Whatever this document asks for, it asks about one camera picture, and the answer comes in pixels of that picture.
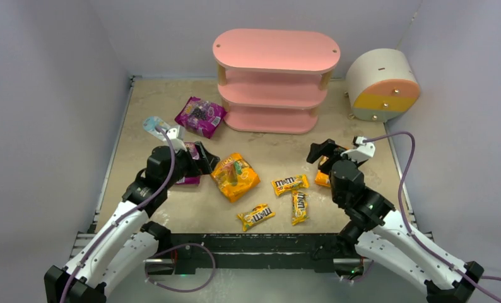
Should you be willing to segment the large orange gummy candy bag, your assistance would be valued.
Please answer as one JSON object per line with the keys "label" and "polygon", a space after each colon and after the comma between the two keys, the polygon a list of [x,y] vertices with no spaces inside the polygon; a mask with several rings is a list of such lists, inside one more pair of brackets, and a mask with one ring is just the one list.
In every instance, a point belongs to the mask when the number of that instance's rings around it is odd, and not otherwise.
{"label": "large orange gummy candy bag", "polygon": [[256,171],[240,153],[232,153],[221,160],[212,171],[211,177],[220,192],[231,203],[236,202],[261,182]]}

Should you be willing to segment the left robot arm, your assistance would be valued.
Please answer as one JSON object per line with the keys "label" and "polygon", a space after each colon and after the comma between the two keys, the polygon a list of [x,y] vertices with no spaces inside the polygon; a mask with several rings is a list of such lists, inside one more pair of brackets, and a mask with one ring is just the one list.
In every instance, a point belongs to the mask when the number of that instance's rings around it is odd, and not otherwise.
{"label": "left robot arm", "polygon": [[195,142],[192,156],[178,142],[153,149],[111,219],[66,265],[44,275],[48,302],[106,302],[117,284],[148,258],[176,255],[190,243],[173,245],[171,231],[151,221],[168,189],[184,177],[211,174],[220,158]]}

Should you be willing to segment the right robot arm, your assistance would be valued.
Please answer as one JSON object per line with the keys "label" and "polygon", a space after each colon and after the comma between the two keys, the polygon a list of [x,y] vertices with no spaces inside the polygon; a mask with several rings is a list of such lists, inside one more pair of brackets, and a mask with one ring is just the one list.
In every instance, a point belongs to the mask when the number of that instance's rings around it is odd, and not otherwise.
{"label": "right robot arm", "polygon": [[375,146],[357,136],[353,148],[333,140],[312,143],[307,162],[326,157],[318,169],[329,176],[333,203],[350,221],[339,238],[418,287],[427,302],[467,302],[484,269],[474,261],[465,262],[436,245],[419,232],[403,212],[383,195],[365,184],[359,167],[371,159]]}

